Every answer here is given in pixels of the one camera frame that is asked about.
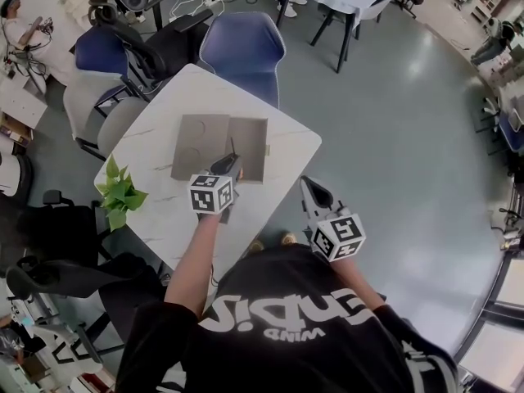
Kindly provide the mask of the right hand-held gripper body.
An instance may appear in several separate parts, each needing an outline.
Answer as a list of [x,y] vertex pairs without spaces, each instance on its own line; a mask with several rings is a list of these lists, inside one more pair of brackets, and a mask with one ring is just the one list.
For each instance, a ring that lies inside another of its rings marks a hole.
[[304,233],[309,247],[326,261],[351,257],[364,244],[366,234],[360,217],[351,213],[347,206],[313,210],[303,205],[303,210],[307,215]]

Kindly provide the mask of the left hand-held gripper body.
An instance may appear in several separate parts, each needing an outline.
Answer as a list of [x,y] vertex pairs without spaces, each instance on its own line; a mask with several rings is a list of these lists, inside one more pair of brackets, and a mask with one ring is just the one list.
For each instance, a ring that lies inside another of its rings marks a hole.
[[188,193],[198,219],[219,215],[220,223],[227,224],[239,197],[236,186],[242,177],[242,169],[239,174],[193,174],[188,181]]

